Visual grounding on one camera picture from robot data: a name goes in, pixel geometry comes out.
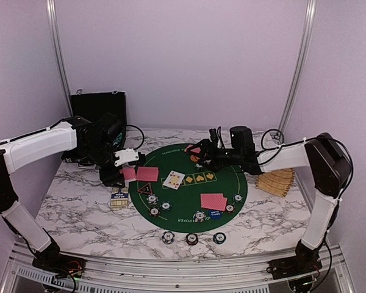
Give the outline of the red card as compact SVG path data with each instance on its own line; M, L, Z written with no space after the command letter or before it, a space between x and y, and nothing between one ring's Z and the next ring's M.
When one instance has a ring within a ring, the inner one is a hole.
M186 148L185 148L185 150L184 150L184 152L185 153L193 153L193 154L200 154L200 152L201 152L201 149L200 149L200 147L193 147L193 145L191 145L191 144L189 144Z
M201 207L205 209L212 209L213 199L218 197L222 198L224 196L223 194L201 194Z
M137 180L138 181L149 181L156 182L159 177L158 167L139 167L137 169Z

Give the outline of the orange big blind button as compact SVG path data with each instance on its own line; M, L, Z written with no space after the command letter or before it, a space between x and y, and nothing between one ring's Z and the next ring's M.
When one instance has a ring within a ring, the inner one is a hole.
M196 157L194 155L191 155L190 156L190 160L193 161L193 162L198 162L199 161L199 157Z

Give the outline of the blue small blind button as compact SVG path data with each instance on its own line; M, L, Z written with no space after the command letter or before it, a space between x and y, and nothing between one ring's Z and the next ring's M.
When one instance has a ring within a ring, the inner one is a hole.
M223 215L222 211L217 211L217 210L209 210L208 211L208 216L211 219L214 219L214 220L221 219L222 215Z

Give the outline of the blue white chip stack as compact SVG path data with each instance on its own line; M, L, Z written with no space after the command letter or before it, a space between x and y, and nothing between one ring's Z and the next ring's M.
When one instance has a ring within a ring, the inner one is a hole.
M165 231L161 237L164 244L172 244L174 242L175 235L171 231Z

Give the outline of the brown chip stack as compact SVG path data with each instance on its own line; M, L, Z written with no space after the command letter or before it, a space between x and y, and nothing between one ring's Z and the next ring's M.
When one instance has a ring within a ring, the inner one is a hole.
M198 243L198 235L196 233L188 233L185 240L188 245L196 245Z

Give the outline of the teal chip stack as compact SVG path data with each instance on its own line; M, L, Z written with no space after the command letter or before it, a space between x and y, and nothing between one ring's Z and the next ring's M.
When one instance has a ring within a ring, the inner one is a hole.
M223 244L226 241L226 235L222 232L217 232L213 235L213 242L217 245Z

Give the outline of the red back card deck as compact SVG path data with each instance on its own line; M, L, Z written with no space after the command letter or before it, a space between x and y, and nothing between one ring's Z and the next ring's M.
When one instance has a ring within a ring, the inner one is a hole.
M137 180L135 168L126 167L120 170L120 173L124 176L124 182L130 183Z

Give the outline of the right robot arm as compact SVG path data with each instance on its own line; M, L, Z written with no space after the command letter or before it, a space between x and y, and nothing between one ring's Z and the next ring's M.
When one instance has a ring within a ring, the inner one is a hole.
M232 128L230 138L231 146L226 148L216 130L211 129L210 138L188 147L186 152L214 172L235 165L250 175L294 168L299 181L311 179L311 188L306 192L312 200L311 216L300 242L308 250L317 249L336 219L342 195L354 175L353 160L345 144L324 132L257 150L252 131L243 126Z

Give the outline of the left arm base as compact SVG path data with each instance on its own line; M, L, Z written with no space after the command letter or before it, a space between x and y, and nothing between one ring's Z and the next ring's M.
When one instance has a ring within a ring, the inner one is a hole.
M72 277L81 277L85 260L83 258L69 256L60 252L57 242L49 236L50 245L42 252L36 251L32 265L38 269L53 272L59 277L65 277L68 273Z

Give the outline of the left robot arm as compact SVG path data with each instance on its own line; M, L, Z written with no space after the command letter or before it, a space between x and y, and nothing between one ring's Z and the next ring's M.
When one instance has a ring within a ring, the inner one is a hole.
M74 152L96 166L101 184L122 186L119 152L124 135L124 124L117 116L107 113L96 121L80 116L63 118L46 128L0 140L0 216L31 248L42 253L40 260L49 270L62 270L65 258L37 223L36 213L22 202L21 179L30 171L31 179L52 180L57 169L42 167L42 163L50 159L58 161L61 154Z

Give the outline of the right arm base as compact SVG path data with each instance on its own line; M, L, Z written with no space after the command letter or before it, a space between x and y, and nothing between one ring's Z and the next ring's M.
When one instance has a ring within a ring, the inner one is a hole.
M266 271L272 274L274 280L278 280L320 270L323 266L318 252L322 246L323 242L311 250L299 241L294 256L269 261Z

